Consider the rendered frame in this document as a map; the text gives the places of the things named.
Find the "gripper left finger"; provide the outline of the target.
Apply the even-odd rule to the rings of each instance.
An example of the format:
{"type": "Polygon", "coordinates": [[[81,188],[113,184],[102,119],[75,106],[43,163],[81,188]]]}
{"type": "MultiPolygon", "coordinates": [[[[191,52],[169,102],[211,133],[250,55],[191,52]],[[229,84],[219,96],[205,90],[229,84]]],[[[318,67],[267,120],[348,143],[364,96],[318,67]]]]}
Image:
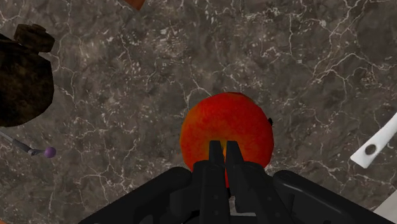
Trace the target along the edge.
{"type": "Polygon", "coordinates": [[[230,224],[225,163],[219,141],[193,172],[173,167],[79,224],[230,224]]]}

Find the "orange object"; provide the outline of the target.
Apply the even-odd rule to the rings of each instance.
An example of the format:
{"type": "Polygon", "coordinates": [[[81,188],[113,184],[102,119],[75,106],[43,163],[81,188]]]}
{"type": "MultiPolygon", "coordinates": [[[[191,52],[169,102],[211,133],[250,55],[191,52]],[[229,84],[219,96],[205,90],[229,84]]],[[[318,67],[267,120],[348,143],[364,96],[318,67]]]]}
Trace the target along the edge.
{"type": "Polygon", "coordinates": [[[136,10],[140,10],[145,2],[145,0],[124,0],[124,1],[136,10]]]}

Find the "red apple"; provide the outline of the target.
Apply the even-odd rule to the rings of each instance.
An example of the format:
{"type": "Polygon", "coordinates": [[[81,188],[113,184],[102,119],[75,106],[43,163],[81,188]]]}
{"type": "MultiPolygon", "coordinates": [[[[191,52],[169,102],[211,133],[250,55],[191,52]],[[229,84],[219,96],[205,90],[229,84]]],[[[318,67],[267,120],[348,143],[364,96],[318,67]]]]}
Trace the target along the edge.
{"type": "Polygon", "coordinates": [[[265,168],[274,149],[272,120],[248,96],[224,92],[203,99],[192,107],[181,126],[179,144],[190,170],[195,162],[209,158],[209,142],[238,142],[245,161],[265,168]]]}

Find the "grey tool with purple tip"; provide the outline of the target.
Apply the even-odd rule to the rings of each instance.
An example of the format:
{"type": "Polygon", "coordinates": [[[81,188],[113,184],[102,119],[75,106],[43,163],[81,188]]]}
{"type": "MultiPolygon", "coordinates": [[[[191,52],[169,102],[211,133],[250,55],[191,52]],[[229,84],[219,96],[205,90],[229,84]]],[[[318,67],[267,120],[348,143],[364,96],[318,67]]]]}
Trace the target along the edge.
{"type": "Polygon", "coordinates": [[[47,147],[45,150],[31,148],[30,146],[18,141],[17,139],[14,139],[14,138],[8,136],[7,134],[5,134],[2,131],[0,131],[0,136],[5,138],[12,145],[14,145],[14,146],[20,148],[22,151],[28,153],[30,156],[36,156],[36,155],[39,155],[40,153],[42,153],[46,158],[53,158],[57,153],[57,150],[54,147],[47,147]]]}

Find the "dark brown lidded pot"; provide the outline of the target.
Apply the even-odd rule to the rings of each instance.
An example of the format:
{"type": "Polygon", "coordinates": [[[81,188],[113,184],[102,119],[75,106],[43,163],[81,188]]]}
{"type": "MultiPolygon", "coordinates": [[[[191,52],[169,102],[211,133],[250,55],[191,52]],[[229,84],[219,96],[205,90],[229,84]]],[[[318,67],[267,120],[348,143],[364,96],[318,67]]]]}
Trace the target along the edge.
{"type": "Polygon", "coordinates": [[[53,102],[51,52],[55,38],[38,24],[17,25],[13,39],[0,33],[0,127],[25,124],[53,102]]]}

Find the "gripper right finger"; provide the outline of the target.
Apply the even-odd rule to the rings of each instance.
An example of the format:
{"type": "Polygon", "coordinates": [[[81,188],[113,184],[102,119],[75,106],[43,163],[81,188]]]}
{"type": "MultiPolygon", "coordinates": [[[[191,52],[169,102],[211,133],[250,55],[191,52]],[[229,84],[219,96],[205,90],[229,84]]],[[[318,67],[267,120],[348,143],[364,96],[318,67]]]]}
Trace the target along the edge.
{"type": "Polygon", "coordinates": [[[292,171],[269,176],[243,160],[235,141],[227,142],[226,171],[237,210],[258,224],[394,224],[292,171]]]}

